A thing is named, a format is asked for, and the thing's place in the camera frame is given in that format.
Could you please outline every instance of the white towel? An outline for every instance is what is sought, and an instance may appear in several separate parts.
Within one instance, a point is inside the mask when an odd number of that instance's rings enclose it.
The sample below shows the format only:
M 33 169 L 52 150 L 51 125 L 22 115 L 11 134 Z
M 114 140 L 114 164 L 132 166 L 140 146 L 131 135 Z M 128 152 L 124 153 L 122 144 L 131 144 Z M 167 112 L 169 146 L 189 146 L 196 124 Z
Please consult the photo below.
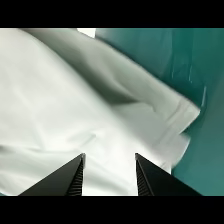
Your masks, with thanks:
M 35 37 L 0 30 L 0 192 L 18 195 L 81 152 L 83 195 L 137 195 L 136 152 L 177 164 L 195 105 L 98 40 L 26 31 Z

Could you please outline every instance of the teal background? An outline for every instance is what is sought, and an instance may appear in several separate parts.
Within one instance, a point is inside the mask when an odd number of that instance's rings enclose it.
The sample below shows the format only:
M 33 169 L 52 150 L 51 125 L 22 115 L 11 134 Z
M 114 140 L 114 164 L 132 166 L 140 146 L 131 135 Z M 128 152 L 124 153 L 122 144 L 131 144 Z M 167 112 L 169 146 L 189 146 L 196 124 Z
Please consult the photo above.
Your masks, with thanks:
M 99 28 L 96 37 L 201 108 L 172 173 L 203 195 L 224 195 L 224 29 Z

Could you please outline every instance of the teal wall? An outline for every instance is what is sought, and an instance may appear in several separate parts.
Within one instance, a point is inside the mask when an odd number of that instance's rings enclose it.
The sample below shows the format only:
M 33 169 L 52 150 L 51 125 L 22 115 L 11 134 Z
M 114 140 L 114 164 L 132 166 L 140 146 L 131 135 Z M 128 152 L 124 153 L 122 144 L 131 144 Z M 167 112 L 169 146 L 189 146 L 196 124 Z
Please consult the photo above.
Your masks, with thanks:
M 224 29 L 100 28 L 96 36 L 201 108 L 173 175 L 203 195 L 224 195 Z

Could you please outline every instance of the bright white spot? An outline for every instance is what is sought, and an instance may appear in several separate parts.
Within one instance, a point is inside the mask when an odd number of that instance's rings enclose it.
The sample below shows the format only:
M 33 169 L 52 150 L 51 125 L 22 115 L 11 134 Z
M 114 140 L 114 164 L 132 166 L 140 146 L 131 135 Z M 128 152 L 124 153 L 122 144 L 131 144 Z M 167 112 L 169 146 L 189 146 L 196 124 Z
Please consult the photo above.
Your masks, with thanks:
M 80 33 L 84 33 L 89 37 L 94 38 L 96 33 L 96 28 L 77 28 Z

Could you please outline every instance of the cloth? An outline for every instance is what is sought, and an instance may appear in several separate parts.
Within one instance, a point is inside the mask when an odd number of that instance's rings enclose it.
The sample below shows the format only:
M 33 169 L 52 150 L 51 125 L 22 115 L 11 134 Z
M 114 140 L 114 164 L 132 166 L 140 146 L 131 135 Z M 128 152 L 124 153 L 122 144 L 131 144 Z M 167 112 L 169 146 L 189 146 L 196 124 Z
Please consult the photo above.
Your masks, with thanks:
M 127 57 L 72 29 L 0 34 L 0 192 L 84 152 L 83 195 L 137 195 L 135 153 L 168 172 L 181 159 L 199 109 Z

